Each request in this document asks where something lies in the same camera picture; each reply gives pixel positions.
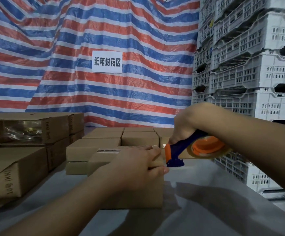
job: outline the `red white blue striped tarp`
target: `red white blue striped tarp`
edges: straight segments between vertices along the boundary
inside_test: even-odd
[[[190,105],[199,0],[0,0],[0,112],[171,127]],[[123,52],[93,73],[92,51]]]

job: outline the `stacked plastic crates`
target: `stacked plastic crates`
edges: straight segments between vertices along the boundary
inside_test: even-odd
[[[204,100],[285,123],[285,0],[215,0],[214,10],[209,89]],[[285,195],[238,153],[215,163],[266,198]]]
[[[206,102],[210,93],[211,52],[213,47],[215,0],[200,0],[197,51],[194,54],[192,104]]]

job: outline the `hand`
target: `hand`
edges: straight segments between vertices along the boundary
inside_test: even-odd
[[[169,144],[175,144],[180,140],[187,139],[196,129],[201,129],[201,118],[205,118],[207,113],[214,111],[215,105],[211,103],[194,104],[174,117],[174,130],[169,139]]]
[[[111,163],[101,167],[117,180],[119,190],[137,190],[169,172],[168,167],[148,170],[149,163],[161,152],[159,147],[131,147],[120,151]]]

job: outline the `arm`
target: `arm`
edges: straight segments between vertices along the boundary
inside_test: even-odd
[[[121,190],[143,188],[169,171],[167,167],[148,170],[149,163],[159,153],[159,148],[152,147],[121,151],[115,160],[100,167],[70,192],[0,235],[79,235],[109,196]]]
[[[200,129],[245,156],[285,189],[285,125],[233,113],[211,103],[188,107],[174,123],[172,144]]]

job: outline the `table surface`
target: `table surface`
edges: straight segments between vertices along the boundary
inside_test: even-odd
[[[100,210],[81,235],[285,235],[285,212],[209,160],[165,175],[162,209]],[[0,231],[65,194],[85,175],[64,164],[24,198],[0,209]]]

